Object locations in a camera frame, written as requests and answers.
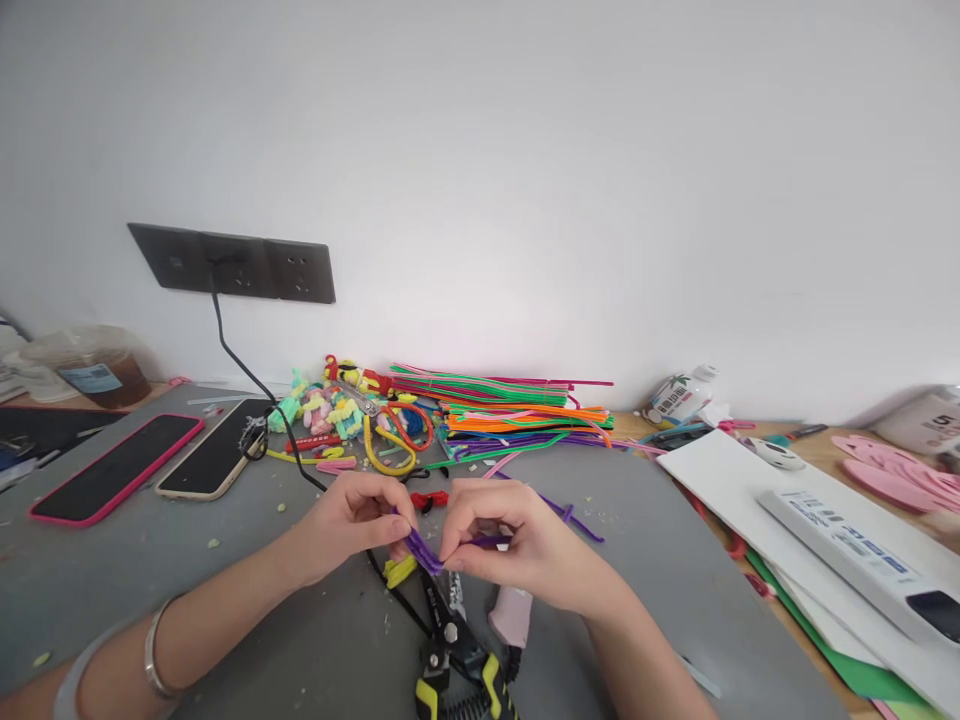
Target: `bracelet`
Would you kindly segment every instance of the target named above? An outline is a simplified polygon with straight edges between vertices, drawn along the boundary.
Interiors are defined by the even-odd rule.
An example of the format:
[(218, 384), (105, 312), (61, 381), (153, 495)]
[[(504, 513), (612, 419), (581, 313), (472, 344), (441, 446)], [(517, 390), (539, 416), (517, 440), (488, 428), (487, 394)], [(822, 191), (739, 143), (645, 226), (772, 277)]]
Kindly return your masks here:
[(157, 614), (153, 616), (153, 622), (150, 624), (150, 630), (147, 632), (147, 641), (143, 646), (143, 669), (147, 674), (147, 682), (150, 683), (153, 691), (164, 700), (174, 700), (179, 696), (179, 693), (174, 692), (164, 685), (160, 676), (157, 674), (157, 663), (154, 659), (153, 643), (157, 637), (157, 627), (160, 625), (160, 618), (163, 617), (163, 613), (170, 606), (170, 603), (178, 597), (180, 596), (174, 595), (157, 610)]

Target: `gray mat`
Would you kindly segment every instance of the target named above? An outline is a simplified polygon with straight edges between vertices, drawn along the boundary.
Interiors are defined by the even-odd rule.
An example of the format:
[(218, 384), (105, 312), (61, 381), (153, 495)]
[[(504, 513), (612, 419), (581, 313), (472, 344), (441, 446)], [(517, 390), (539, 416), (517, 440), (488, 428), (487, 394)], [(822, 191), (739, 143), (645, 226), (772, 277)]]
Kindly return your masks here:
[[(267, 458), (212, 503), (165, 500), (144, 490), (86, 530), (27, 519), (34, 498), (153, 414), (198, 414), (188, 399), (220, 394), (228, 393), (176, 388), (0, 495), (0, 521), (11, 521), (0, 528), (8, 558), (0, 565), (0, 693), (37, 675), (31, 667), (37, 656), (52, 652), (49, 668), (76, 655), (117, 622), (148, 613), (262, 547), (316, 501), (316, 489), (294, 466)], [(273, 445), (281, 439), (274, 437)], [(486, 469), (461, 466), (459, 474)], [(557, 503), (574, 503), (577, 515), (607, 537), (600, 553), (633, 586), (674, 648), (722, 689), (722, 699), (711, 698), (721, 717), (847, 717), (659, 467), (620, 452), (563, 447), (521, 456), (505, 470)], [(434, 472), (412, 481), (411, 490), (447, 485)], [(276, 511), (279, 503), (285, 513)], [(442, 518), (434, 511), (422, 523), (425, 535), (437, 534), (435, 548)], [(210, 550), (213, 538), (221, 545)], [(488, 639), (495, 588), (472, 579), (464, 585), (468, 618)], [(426, 617), (416, 583), (404, 590)], [(176, 717), (413, 718), (423, 639), (366, 559), (355, 557), (267, 617), (187, 695)], [(498, 646), (491, 641), (491, 647)], [(512, 693), (524, 720), (615, 717), (581, 623), (539, 602)]]

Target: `phone case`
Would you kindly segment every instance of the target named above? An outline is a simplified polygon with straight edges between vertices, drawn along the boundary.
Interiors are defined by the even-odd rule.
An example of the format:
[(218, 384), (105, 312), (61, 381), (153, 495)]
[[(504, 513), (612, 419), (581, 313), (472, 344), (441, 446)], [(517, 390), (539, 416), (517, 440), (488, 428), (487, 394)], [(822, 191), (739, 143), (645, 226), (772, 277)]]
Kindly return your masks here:
[[(228, 417), (230, 417), (230, 415), (233, 414), (242, 404), (243, 404), (243, 401), (237, 403), (237, 404), (230, 410), (230, 412), (228, 412), (226, 415), (224, 415), (224, 416), (223, 416), (223, 419), (221, 419), (220, 423), (217, 423), (217, 427), (215, 427), (215, 428), (213, 428), (213, 430), (211, 430), (211, 432), (210, 432), (210, 434), (207, 436), (207, 438), (212, 437), (213, 434), (214, 434), (215, 432), (217, 432), (217, 430), (219, 429), (220, 424), (223, 423)], [(253, 442), (250, 443), (250, 447), (247, 448), (247, 452), (250, 452), (251, 450), (253, 450), (253, 449), (260, 443), (260, 438), (262, 438), (262, 437), (263, 437), (263, 436), (260, 435), (260, 436), (258, 436), (258, 437), (256, 437), (256, 438), (254, 438)], [(227, 476), (223, 479), (223, 482), (220, 483), (220, 486), (219, 486), (216, 490), (214, 490), (212, 493), (194, 493), (194, 492), (187, 492), (187, 491), (184, 491), (184, 490), (167, 490), (167, 489), (161, 487), (161, 486), (163, 485), (164, 481), (165, 481), (168, 477), (170, 477), (174, 472), (176, 472), (177, 468), (179, 468), (183, 463), (185, 463), (185, 462), (187, 461), (187, 459), (188, 459), (191, 455), (193, 455), (193, 453), (195, 453), (197, 450), (199, 450), (200, 448), (203, 447), (203, 443), (206, 442), (207, 438), (204, 438), (204, 439), (201, 440), (199, 443), (197, 443), (197, 446), (196, 446), (195, 448), (193, 448), (189, 453), (187, 453), (187, 454), (183, 457), (183, 459), (180, 460), (180, 462), (178, 462), (176, 465), (174, 465), (172, 468), (170, 468), (170, 472), (168, 472), (166, 475), (164, 475), (164, 476), (163, 476), (163, 479), (160, 480), (156, 485), (153, 486), (153, 491), (154, 491), (157, 495), (160, 495), (160, 496), (162, 496), (162, 497), (177, 498), (177, 499), (180, 499), (180, 500), (199, 500), (200, 502), (210, 502), (210, 501), (212, 501), (212, 500), (216, 500), (216, 499), (222, 497), (223, 494), (224, 494), (227, 490), (230, 489), (230, 486), (233, 485), (233, 481), (236, 480), (236, 479), (240, 476), (240, 473), (241, 473), (241, 472), (243, 471), (243, 469), (247, 466), (247, 463), (250, 462), (250, 461), (247, 460), (245, 457), (241, 457), (241, 458), (240, 458), (240, 460), (239, 460), (239, 461), (237, 462), (237, 464), (234, 466), (233, 470), (231, 470), (231, 471), (227, 474)]]
[[(121, 445), (123, 445), (123, 443), (125, 443), (125, 442), (126, 442), (127, 440), (129, 440), (131, 437), (133, 437), (133, 436), (136, 435), (138, 432), (140, 432), (140, 430), (142, 430), (145, 425), (149, 425), (149, 424), (150, 424), (151, 422), (153, 422), (157, 417), (161, 417), (162, 415), (173, 415), (174, 417), (183, 417), (183, 418), (188, 418), (189, 420), (196, 420), (196, 423), (197, 423), (197, 424), (194, 425), (194, 426), (193, 426), (190, 430), (188, 430), (186, 433), (184, 433), (183, 437), (181, 437), (181, 438), (180, 438), (179, 440), (177, 440), (173, 445), (170, 446), (170, 449), (168, 449), (165, 453), (163, 453), (163, 455), (161, 455), (159, 458), (157, 458), (156, 461), (154, 461), (153, 463), (151, 463), (150, 466), (149, 466), (146, 470), (144, 470), (142, 473), (140, 473), (139, 475), (137, 475), (137, 477), (135, 477), (132, 481), (130, 481), (130, 483), (129, 483), (126, 487), (124, 487), (123, 490), (121, 490), (121, 491), (118, 492), (116, 495), (114, 495), (113, 498), (112, 498), (109, 502), (107, 502), (102, 508), (100, 508), (99, 510), (97, 510), (96, 513), (94, 513), (93, 515), (91, 515), (91, 516), (90, 516), (89, 518), (87, 518), (86, 520), (64, 520), (63, 518), (54, 518), (54, 517), (50, 517), (50, 516), (48, 516), (48, 515), (37, 515), (37, 514), (35, 514), (35, 513), (33, 512), (33, 511), (34, 511), (34, 508), (36, 508), (37, 505), (39, 505), (39, 504), (42, 503), (44, 500), (46, 500), (48, 497), (50, 497), (51, 495), (53, 495), (57, 490), (59, 490), (60, 488), (62, 488), (62, 487), (63, 487), (64, 485), (66, 485), (67, 483), (72, 482), (73, 479), (74, 479), (75, 477), (77, 477), (77, 475), (79, 475), (80, 473), (86, 471), (87, 468), (89, 468), (89, 467), (91, 467), (91, 466), (93, 466), (93, 465), (96, 465), (96, 464), (97, 464), (98, 462), (100, 462), (103, 458), (105, 458), (107, 455), (109, 455), (110, 453), (112, 453), (112, 452), (113, 452), (114, 450), (116, 450), (118, 447), (120, 447)], [(133, 492), (134, 492), (138, 487), (140, 487), (140, 486), (147, 480), (147, 478), (149, 478), (149, 477), (150, 477), (151, 475), (153, 475), (157, 470), (159, 470), (161, 467), (163, 467), (164, 463), (166, 463), (167, 460), (169, 460), (171, 457), (173, 457), (174, 455), (176, 455), (176, 454), (180, 451), (180, 448), (182, 448), (184, 445), (186, 445), (188, 442), (190, 442), (190, 439), (193, 438), (193, 437), (194, 437), (197, 433), (199, 433), (202, 429), (203, 429), (203, 418), (193, 417), (193, 416), (191, 416), (191, 415), (180, 415), (179, 413), (160, 413), (160, 415), (157, 415), (156, 417), (153, 417), (153, 418), (150, 418), (149, 420), (147, 420), (147, 422), (145, 422), (143, 425), (141, 425), (140, 427), (138, 427), (138, 428), (137, 428), (136, 430), (134, 430), (132, 433), (130, 433), (129, 435), (127, 435), (123, 440), (121, 440), (121, 441), (118, 442), (116, 445), (114, 445), (112, 448), (110, 448), (109, 450), (107, 450), (107, 452), (105, 452), (103, 455), (101, 455), (101, 456), (98, 457), (96, 460), (94, 460), (93, 462), (91, 462), (89, 465), (87, 465), (87, 466), (85, 466), (84, 468), (82, 468), (81, 470), (78, 470), (77, 472), (75, 472), (73, 475), (71, 475), (71, 476), (66, 480), (66, 482), (60, 483), (60, 485), (58, 485), (58, 486), (55, 487), (53, 490), (51, 490), (51, 491), (48, 492), (46, 495), (44, 495), (42, 498), (40, 498), (39, 500), (37, 500), (37, 501), (31, 506), (31, 508), (30, 508), (30, 510), (29, 510), (29, 512), (28, 512), (27, 514), (28, 514), (30, 517), (32, 517), (34, 520), (39, 520), (40, 522), (52, 523), (53, 525), (64, 525), (64, 526), (66, 526), (66, 527), (76, 527), (76, 528), (86, 528), (86, 527), (90, 527), (91, 525), (96, 525), (98, 522), (100, 522), (101, 520), (103, 520), (107, 515), (109, 515), (110, 513), (112, 513), (112, 512), (114, 511), (114, 509), (116, 509), (117, 505), (119, 505), (120, 503), (122, 503), (122, 502), (123, 502), (124, 500), (126, 500), (128, 497), (130, 497), (130, 495), (132, 495)]]

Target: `electrical outlet panel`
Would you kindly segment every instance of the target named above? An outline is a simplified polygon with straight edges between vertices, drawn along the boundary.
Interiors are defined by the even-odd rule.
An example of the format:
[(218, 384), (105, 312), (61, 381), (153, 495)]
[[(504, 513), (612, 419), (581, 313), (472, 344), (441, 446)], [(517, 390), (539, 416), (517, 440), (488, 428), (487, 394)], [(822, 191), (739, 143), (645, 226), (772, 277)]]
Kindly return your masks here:
[(326, 245), (267, 240), (266, 246), (277, 297), (328, 305), (336, 302), (330, 249)]
[(128, 223), (161, 287), (333, 303), (326, 245)]
[(263, 240), (221, 233), (201, 232), (198, 235), (204, 256), (217, 261), (213, 267), (217, 292), (248, 297), (277, 297)]
[(193, 230), (127, 223), (160, 287), (210, 292), (210, 265)]

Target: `white wall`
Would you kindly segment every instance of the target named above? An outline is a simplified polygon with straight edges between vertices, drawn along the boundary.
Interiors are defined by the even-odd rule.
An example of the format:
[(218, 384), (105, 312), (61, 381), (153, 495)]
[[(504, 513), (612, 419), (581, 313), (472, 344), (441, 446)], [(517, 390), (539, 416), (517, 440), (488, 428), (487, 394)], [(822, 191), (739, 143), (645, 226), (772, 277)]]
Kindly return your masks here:
[(843, 421), (960, 382), (960, 11), (7, 2), (0, 307), (236, 377), (127, 221), (330, 245), (335, 306), (224, 300), (265, 379), (332, 351), (621, 408), (707, 361), (741, 417)]

